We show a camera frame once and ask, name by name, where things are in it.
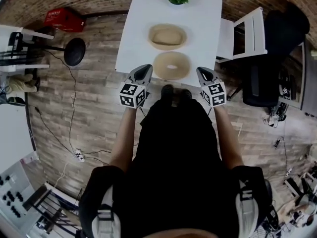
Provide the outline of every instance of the red box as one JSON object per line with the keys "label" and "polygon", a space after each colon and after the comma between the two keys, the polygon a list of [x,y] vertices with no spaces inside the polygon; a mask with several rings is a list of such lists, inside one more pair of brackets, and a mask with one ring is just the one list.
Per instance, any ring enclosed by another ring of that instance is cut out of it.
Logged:
{"label": "red box", "polygon": [[63,30],[65,32],[82,32],[85,19],[67,8],[50,10],[45,18],[44,25]]}

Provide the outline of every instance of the white table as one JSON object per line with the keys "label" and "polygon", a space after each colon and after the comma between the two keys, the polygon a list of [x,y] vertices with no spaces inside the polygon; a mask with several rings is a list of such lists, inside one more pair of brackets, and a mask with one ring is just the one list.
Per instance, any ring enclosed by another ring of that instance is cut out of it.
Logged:
{"label": "white table", "polygon": [[[28,30],[23,27],[0,25],[0,52],[6,52],[6,51],[12,50],[12,47],[8,46],[10,34],[12,32],[22,33],[23,41],[27,43],[33,43],[32,42],[33,36],[46,38],[50,40],[54,39],[54,36],[52,35],[34,32],[32,30]],[[27,51],[27,50],[28,50],[27,47],[23,47],[22,51]],[[19,71],[19,70],[21,71],[21,70],[30,69],[30,68],[49,68],[49,67],[50,67],[49,64],[17,64],[17,65],[9,65],[9,66],[0,66],[0,71],[14,72],[14,71]]]}
{"label": "white table", "polygon": [[196,68],[214,68],[220,32],[222,0],[189,0],[173,5],[168,0],[132,0],[123,29],[115,69],[130,73],[143,64],[153,64],[164,52],[148,42],[149,29],[156,24],[174,24],[187,33],[186,45],[174,51],[187,55],[191,72],[175,82],[200,87]]}

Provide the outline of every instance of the backpack strap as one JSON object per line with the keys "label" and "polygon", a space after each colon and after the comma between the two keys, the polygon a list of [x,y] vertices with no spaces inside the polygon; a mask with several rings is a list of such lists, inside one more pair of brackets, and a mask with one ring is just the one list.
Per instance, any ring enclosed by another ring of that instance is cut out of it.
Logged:
{"label": "backpack strap", "polygon": [[240,191],[236,196],[236,210],[239,220],[239,238],[250,237],[257,228],[259,208],[253,198],[253,191],[239,181]]}
{"label": "backpack strap", "polygon": [[92,222],[94,238],[120,238],[121,223],[118,216],[113,212],[113,186],[104,195],[98,214]]}

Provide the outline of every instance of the wooden floor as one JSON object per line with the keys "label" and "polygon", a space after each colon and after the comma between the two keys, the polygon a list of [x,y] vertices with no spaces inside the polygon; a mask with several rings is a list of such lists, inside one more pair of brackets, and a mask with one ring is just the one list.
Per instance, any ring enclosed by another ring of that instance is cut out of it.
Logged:
{"label": "wooden floor", "polygon": [[[117,89],[124,81],[122,73],[114,71],[116,55],[126,15],[92,18],[87,21],[83,33],[64,33],[57,31],[55,39],[49,44],[64,47],[74,37],[84,39],[87,51],[82,62],[72,70],[77,80],[75,114],[71,130],[71,143],[74,148],[83,153],[97,152],[86,155],[107,163],[113,147],[116,133],[124,108],[119,105]],[[61,58],[61,52],[54,52]],[[42,113],[47,126],[57,138],[70,149],[69,128],[73,112],[74,81],[69,70],[60,60],[47,54],[46,60],[51,64],[50,69],[41,69],[41,87],[38,93],[29,94],[29,104],[36,106]],[[215,68],[224,80],[228,94],[239,84],[239,80],[230,76],[226,70]],[[150,95],[143,108],[147,113],[149,107],[159,99],[160,89],[166,84],[164,80],[153,80]],[[177,88],[188,88],[193,92],[206,111],[207,105],[199,96],[199,89],[174,84]],[[232,124],[239,134],[239,142],[246,165],[260,166],[264,175],[278,191],[282,200],[290,197],[283,185],[285,175],[285,154],[282,142],[278,149],[273,145],[278,137],[284,136],[287,150],[287,168],[293,168],[293,174],[306,170],[310,163],[302,159],[309,146],[317,142],[317,119],[307,117],[295,108],[287,111],[286,122],[280,122],[277,128],[264,124],[266,112],[242,103],[241,93],[226,106]],[[29,108],[32,131],[35,138],[40,162],[25,165],[27,175],[38,187],[48,180],[55,184],[61,176],[65,164],[65,177],[60,179],[57,187],[65,193],[77,197],[80,189],[84,189],[93,168],[102,165],[95,159],[78,162],[50,134],[42,123],[34,107]],[[135,144],[139,139],[140,122],[143,114],[138,110],[135,131]]]}

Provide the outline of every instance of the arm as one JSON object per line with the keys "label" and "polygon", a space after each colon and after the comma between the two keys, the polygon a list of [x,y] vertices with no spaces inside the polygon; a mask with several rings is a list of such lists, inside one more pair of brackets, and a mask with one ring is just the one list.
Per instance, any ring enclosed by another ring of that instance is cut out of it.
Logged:
{"label": "arm", "polygon": [[119,132],[111,151],[110,165],[127,172],[133,156],[134,127],[136,109],[126,108],[121,120]]}
{"label": "arm", "polygon": [[238,137],[231,125],[227,111],[223,106],[218,106],[214,108],[214,113],[217,121],[222,161],[229,169],[243,166]]}

